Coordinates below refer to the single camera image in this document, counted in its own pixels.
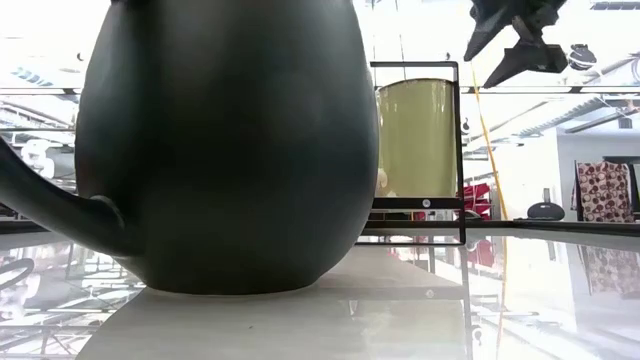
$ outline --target white tabletop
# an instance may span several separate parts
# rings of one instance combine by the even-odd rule
[[[460,285],[385,249],[356,248],[293,292],[204,297],[145,289],[78,359],[463,359],[462,302],[430,299],[432,287]]]

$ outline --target ceiling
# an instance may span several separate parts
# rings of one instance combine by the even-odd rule
[[[528,72],[503,85],[584,84],[598,77],[598,72],[606,66],[640,53],[640,43],[629,32],[630,24],[640,23],[640,11],[596,11],[592,10],[595,3],[568,0],[561,9],[557,25],[545,29],[547,43],[561,44],[565,51],[571,44],[588,44],[598,58],[595,70],[578,72],[568,68],[562,74]],[[88,54],[109,4],[109,0],[0,0],[0,53],[3,54],[0,87],[42,84],[81,87]],[[369,60],[444,60],[448,54],[451,60],[461,62],[474,27],[469,16],[470,0],[377,0],[375,3],[354,0],[354,4]],[[478,55],[474,60],[478,83],[483,83],[501,60],[503,48],[513,46],[516,40],[513,29],[506,28]],[[471,67],[463,64],[460,70],[462,85],[472,85]],[[409,77],[443,76],[442,71],[432,69],[413,69],[406,74]],[[402,80],[404,76],[402,69],[377,69],[374,72],[378,85]],[[615,81],[606,84],[619,85]],[[532,121],[523,114],[550,100],[551,103],[574,101],[558,95],[483,95],[481,108],[490,128],[510,121],[510,131],[518,133],[518,127],[526,128]],[[65,103],[61,97],[29,100],[29,105],[43,113],[71,119],[76,109]],[[474,96],[462,96],[462,117],[468,119],[473,136],[480,135],[477,109]],[[543,110],[540,110],[543,116],[555,115],[553,109]],[[562,128],[582,121],[589,121],[588,117],[573,119]],[[611,123],[584,133],[590,132],[617,134],[620,130]]]
[[[640,136],[640,114],[633,114],[624,116],[633,123],[631,129],[621,128],[618,120],[612,120],[597,126],[572,133],[573,131],[580,130],[580,127],[584,127],[586,124],[594,124],[594,121],[609,117],[612,114],[621,113],[617,108],[604,107],[602,109],[593,111],[589,114],[576,117],[558,126],[559,135],[567,136],[603,136],[603,135],[615,135],[615,136]]]

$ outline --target ceramic pot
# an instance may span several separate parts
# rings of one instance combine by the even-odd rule
[[[377,100],[378,196],[455,196],[452,83],[405,80],[379,89]]]
[[[350,0],[112,1],[80,104],[80,196],[2,142],[0,201],[152,288],[304,287],[366,222],[372,89]]]

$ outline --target dark green teapot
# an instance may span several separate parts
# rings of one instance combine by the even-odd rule
[[[0,202],[152,288],[296,289],[364,227],[377,136],[350,0],[114,1],[80,104],[80,196],[0,142]]]

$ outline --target white wall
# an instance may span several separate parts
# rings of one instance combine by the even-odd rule
[[[558,139],[558,161],[565,221],[576,221],[570,210],[575,182],[574,162],[598,162],[604,156],[640,156],[640,136],[561,135]]]
[[[560,197],[560,173],[555,129],[523,147],[500,147],[495,152],[496,167],[509,220],[526,218],[527,210],[542,201],[549,188],[551,201]]]
[[[464,161],[464,178],[468,179],[473,176],[484,175],[490,173],[491,163],[489,160],[465,160]]]

